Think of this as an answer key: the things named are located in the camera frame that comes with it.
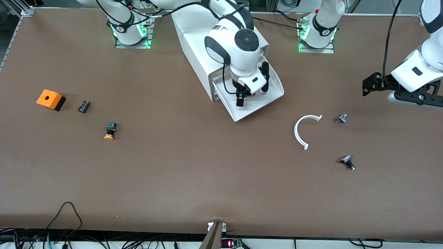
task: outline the white c-shaped part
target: white c-shaped part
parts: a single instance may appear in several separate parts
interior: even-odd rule
[[[295,124],[295,127],[294,127],[295,138],[297,139],[297,141],[298,141],[301,145],[304,146],[304,150],[307,150],[307,147],[309,146],[309,144],[305,143],[305,142],[300,138],[300,135],[299,135],[299,124],[300,124],[300,121],[302,121],[303,119],[307,119],[307,118],[310,118],[310,119],[314,119],[314,120],[320,121],[320,119],[321,119],[322,117],[323,117],[323,115],[320,115],[319,117],[318,117],[318,116],[314,116],[314,115],[306,115],[306,116],[300,118],[300,119],[297,121],[297,123]]]

